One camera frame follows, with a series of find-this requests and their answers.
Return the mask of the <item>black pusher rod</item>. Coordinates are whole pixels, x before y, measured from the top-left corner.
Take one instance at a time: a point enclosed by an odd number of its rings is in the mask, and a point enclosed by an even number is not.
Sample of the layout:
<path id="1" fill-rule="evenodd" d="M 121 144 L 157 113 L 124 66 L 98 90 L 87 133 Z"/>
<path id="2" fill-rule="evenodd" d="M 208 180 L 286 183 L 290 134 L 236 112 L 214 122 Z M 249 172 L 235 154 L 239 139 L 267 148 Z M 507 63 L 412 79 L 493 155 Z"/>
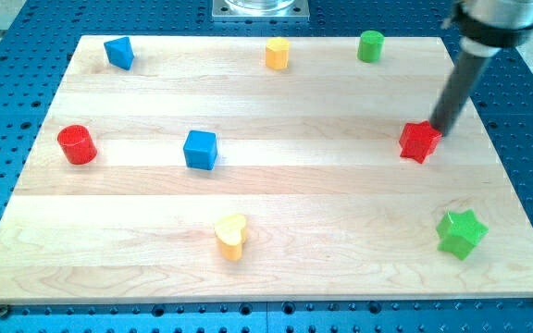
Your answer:
<path id="1" fill-rule="evenodd" d="M 490 63 L 490 57 L 461 51 L 438 102 L 428 119 L 430 126 L 448 136 L 463 111 L 466 100 Z"/>

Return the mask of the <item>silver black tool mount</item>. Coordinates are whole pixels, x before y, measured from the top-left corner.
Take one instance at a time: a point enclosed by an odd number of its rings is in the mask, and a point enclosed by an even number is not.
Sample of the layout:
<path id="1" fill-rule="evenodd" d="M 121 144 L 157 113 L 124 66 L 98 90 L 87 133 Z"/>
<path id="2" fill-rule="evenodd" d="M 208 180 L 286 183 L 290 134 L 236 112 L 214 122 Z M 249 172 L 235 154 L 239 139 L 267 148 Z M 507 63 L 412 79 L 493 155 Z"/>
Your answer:
<path id="1" fill-rule="evenodd" d="M 490 58 L 526 43 L 533 31 L 533 0 L 458 0 L 441 27 L 453 24 L 466 53 Z"/>

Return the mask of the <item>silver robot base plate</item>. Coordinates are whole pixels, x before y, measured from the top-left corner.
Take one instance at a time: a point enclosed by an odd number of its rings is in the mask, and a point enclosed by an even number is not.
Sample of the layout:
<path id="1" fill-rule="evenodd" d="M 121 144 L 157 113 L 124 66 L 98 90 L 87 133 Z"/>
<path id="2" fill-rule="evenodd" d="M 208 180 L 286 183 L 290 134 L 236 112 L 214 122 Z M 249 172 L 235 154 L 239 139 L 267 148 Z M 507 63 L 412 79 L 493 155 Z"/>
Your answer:
<path id="1" fill-rule="evenodd" d="M 211 0 L 213 21 L 309 20 L 307 0 Z"/>

